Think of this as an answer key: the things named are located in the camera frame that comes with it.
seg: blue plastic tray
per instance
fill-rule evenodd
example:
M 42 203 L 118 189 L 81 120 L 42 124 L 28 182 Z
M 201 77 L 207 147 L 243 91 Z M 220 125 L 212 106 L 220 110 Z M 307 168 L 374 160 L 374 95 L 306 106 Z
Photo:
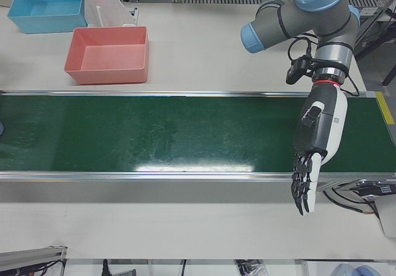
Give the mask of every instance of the blue plastic tray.
M 72 32 L 87 26 L 84 0 L 14 0 L 8 18 L 24 33 Z

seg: robotic arm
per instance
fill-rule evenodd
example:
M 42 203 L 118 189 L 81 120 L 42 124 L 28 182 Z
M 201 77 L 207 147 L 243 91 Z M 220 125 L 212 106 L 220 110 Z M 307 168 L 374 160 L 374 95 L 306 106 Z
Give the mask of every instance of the robotic arm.
M 359 12 L 347 0 L 264 0 L 256 19 L 241 30 L 243 45 L 250 53 L 310 30 L 318 37 L 315 57 L 307 50 L 292 61 L 286 77 L 288 84 L 303 75 L 313 82 L 293 141 L 291 192 L 301 215 L 314 211 L 321 165 L 340 145 L 347 113 L 347 99 L 340 87 L 348 77 L 358 27 Z

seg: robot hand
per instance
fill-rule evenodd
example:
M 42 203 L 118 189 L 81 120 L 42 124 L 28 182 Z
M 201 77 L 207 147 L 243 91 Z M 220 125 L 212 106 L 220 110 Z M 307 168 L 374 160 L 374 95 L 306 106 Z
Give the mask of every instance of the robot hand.
M 293 141 L 296 154 L 291 194 L 301 215 L 315 210 L 319 171 L 337 152 L 346 113 L 347 98 L 339 84 L 328 80 L 314 83 Z

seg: conveyor belt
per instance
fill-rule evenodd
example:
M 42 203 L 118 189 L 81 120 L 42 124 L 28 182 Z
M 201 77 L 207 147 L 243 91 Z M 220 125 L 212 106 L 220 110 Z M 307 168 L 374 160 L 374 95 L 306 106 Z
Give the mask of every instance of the conveyor belt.
M 1 171 L 290 172 L 304 98 L 0 96 Z M 375 98 L 352 98 L 326 172 L 396 172 Z

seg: pink bin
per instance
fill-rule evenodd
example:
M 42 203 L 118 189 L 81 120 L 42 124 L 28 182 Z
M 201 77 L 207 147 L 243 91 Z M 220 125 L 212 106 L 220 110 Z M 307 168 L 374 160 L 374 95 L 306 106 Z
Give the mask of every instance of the pink bin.
M 87 27 L 73 33 L 65 72 L 79 84 L 147 81 L 146 27 Z

